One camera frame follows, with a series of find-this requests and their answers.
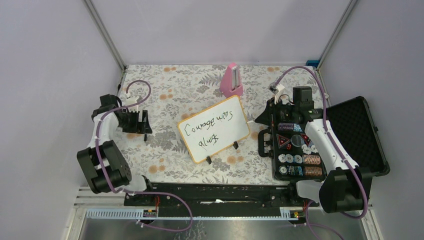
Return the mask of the black poker chip case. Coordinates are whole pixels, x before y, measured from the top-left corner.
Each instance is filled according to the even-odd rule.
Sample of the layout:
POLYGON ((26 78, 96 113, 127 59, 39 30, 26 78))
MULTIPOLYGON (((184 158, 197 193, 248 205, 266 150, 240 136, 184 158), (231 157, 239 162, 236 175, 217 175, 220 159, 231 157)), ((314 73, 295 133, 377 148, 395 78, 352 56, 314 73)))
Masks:
POLYGON ((385 176, 384 155, 367 100, 358 96, 326 109, 308 99, 286 104, 270 99, 255 120, 261 157, 272 159, 277 180, 323 180, 333 170, 361 168, 385 176))

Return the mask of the blue white chip stack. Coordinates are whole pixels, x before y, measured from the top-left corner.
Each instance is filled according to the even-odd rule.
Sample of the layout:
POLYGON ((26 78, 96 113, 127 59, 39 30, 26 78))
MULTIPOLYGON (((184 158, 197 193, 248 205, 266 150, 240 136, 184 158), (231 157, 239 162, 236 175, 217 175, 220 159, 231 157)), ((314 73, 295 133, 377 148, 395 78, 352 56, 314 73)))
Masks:
POLYGON ((303 130, 302 130, 302 128, 300 127, 300 125, 298 125, 298 124, 294 124, 294 125, 293 125, 293 131, 294 131, 294 132, 302 132, 303 130))

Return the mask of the black mounting base plate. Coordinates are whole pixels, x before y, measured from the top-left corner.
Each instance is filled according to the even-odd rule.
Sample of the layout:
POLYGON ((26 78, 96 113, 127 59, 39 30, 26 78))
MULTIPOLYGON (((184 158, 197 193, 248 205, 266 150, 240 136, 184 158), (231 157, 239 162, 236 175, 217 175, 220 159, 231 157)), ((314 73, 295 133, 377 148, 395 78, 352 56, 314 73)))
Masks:
POLYGON ((159 217, 281 217, 283 210, 301 212, 309 200, 292 185, 231 185, 153 182, 147 193, 125 195, 126 207, 152 207, 159 217))

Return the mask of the yellow framed whiteboard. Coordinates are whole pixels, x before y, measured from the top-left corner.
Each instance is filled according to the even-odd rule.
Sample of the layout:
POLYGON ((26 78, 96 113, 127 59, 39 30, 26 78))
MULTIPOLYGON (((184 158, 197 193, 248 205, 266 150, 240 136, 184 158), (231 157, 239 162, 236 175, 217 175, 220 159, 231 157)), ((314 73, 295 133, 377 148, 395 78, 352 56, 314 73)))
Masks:
POLYGON ((251 133, 242 101, 233 95, 177 124, 194 163, 207 161, 251 133))

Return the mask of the triangular all-in button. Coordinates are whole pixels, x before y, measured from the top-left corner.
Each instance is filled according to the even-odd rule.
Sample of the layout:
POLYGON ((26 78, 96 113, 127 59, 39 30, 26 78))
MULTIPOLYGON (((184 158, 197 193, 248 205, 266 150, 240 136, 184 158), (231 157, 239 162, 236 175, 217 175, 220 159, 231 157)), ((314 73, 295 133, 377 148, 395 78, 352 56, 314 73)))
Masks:
POLYGON ((287 144, 290 143, 290 139, 280 135, 280 134, 276 134, 276 139, 277 139, 277 144, 278 144, 278 148, 281 149, 283 147, 285 147, 287 144))

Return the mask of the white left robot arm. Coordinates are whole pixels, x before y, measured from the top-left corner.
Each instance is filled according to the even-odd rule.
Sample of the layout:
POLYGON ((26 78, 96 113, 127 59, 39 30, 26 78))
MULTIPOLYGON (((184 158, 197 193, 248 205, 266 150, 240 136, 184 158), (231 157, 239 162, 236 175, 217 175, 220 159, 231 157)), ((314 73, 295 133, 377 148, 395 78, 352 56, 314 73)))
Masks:
POLYGON ((132 180, 128 162, 114 141, 117 129, 144 137, 153 132, 148 111, 139 110, 133 100, 123 106, 116 95, 106 94, 99 99, 100 106, 91 115, 94 123, 91 140, 76 155, 88 186, 95 194, 109 193, 129 185, 132 180))

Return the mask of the blue corner bracket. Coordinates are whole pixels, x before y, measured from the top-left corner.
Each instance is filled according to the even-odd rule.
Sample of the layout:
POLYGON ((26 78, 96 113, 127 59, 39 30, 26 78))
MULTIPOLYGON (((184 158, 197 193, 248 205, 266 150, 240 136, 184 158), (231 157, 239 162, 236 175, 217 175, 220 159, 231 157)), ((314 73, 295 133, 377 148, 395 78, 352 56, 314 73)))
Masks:
POLYGON ((305 63, 306 66, 310 66, 314 68, 317 68, 319 64, 320 64, 320 60, 307 60, 305 63))

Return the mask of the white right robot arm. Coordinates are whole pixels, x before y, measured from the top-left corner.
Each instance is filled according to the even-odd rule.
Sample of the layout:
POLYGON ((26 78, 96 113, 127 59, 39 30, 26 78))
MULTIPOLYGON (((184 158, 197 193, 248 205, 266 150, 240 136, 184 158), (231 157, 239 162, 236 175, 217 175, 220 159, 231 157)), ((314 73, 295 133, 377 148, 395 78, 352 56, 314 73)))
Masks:
POLYGON ((286 146, 293 141, 284 136, 279 125, 296 124, 314 144, 327 172, 321 182, 298 177, 295 187, 286 193, 287 201, 299 206, 309 199, 320 204, 326 213, 363 218, 369 208, 373 176, 367 167, 359 166, 337 139, 327 120, 327 109, 315 108, 309 86, 294 87, 293 99, 286 104, 280 102, 284 90, 280 84, 271 85, 270 90, 274 97, 255 119, 255 123, 267 126, 258 134, 258 154, 275 160, 286 156, 286 146))

